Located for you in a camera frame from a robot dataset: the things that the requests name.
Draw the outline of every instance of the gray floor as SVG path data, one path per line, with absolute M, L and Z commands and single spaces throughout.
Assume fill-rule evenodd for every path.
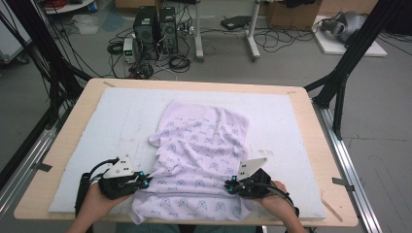
M 132 25 L 109 6 L 95 14 L 98 34 L 70 36 L 72 46 L 99 75 L 110 73 L 108 41 Z M 203 19 L 204 25 L 220 28 L 220 17 Z M 260 18 L 258 25 L 264 26 Z M 295 41 L 275 53 L 259 48 L 261 59 L 252 62 L 243 35 L 204 36 L 205 61 L 194 60 L 193 39 L 189 38 L 189 71 L 177 74 L 178 81 L 209 83 L 251 83 L 305 86 L 335 67 L 340 55 L 324 55 L 315 40 Z M 391 43 L 412 52 L 412 44 L 393 39 Z M 412 229 L 412 56 L 382 41 L 385 58 L 365 57 L 348 84 L 342 135 L 363 188 L 383 232 L 410 232 Z M 116 73 L 125 76 L 123 60 Z M 168 72 L 153 79 L 173 81 Z M 313 97 L 317 91 L 310 93 Z M 48 106 L 48 97 L 33 63 L 12 64 L 0 70 L 0 168 L 2 169 Z M 13 217 L 17 198 L 0 221 L 2 232 L 64 232 L 68 221 L 28 221 Z M 113 232 L 112 223 L 99 223 L 97 232 Z M 269 232 L 283 232 L 271 227 Z M 317 232 L 363 232 L 355 228 L 320 227 Z

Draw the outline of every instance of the blue object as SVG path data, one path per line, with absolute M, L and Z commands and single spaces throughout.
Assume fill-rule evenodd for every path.
M 95 2 L 92 2 L 90 4 L 88 4 L 88 10 L 92 13 L 96 13 L 97 12 L 97 4 Z

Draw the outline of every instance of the person's hand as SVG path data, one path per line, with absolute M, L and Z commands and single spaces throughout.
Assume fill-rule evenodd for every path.
M 285 185 L 281 182 L 273 181 L 273 184 L 282 191 L 287 192 Z M 267 212 L 278 217 L 285 224 L 288 232 L 305 232 L 302 224 L 294 213 L 293 207 L 283 197 L 269 194 L 266 197 L 256 199 L 256 201 L 258 201 Z
M 98 183 L 94 183 L 88 189 L 85 201 L 79 214 L 67 233 L 86 232 L 96 221 L 100 220 L 119 203 L 126 200 L 129 196 L 110 200 L 100 191 Z

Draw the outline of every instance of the wooden table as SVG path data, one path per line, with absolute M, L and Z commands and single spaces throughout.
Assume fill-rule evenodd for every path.
M 289 95 L 302 140 L 307 150 L 306 152 L 308 154 L 326 210 L 325 219 L 316 221 L 302 221 L 303 225 L 355 226 L 358 224 L 358 218 L 355 214 L 346 188 L 342 185 L 332 183 L 332 178 L 341 178 L 341 176 L 327 144 L 322 127 L 312 107 L 312 103 L 304 88 L 295 86 L 129 81 L 112 79 L 93 79 L 88 82 L 82 96 L 79 98 L 79 101 L 66 120 L 44 160 L 44 163 L 51 165 L 52 169 L 48 172 L 37 172 L 15 210 L 16 218 L 74 219 L 74 214 L 49 213 L 49 206 L 51 205 L 54 194 L 58 189 L 66 164 L 79 143 L 82 133 L 87 126 L 88 120 L 92 116 L 103 91 L 110 87 Z M 104 219 L 118 222 L 131 221 L 128 215 L 107 216 Z M 164 222 L 164 220 L 150 218 L 147 222 Z M 196 222 L 196 224 L 210 223 L 210 221 Z M 242 222 L 218 222 L 218 224 L 230 223 L 245 225 L 282 225 L 282 222 L 279 220 L 257 221 L 252 218 L 248 218 Z

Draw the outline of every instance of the white cloth with purple pattern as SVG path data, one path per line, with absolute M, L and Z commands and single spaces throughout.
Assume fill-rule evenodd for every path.
M 249 121 L 223 108 L 173 101 L 150 143 L 158 150 L 150 187 L 135 193 L 130 216 L 168 220 L 242 220 L 251 203 L 227 193 L 224 181 L 248 159 Z

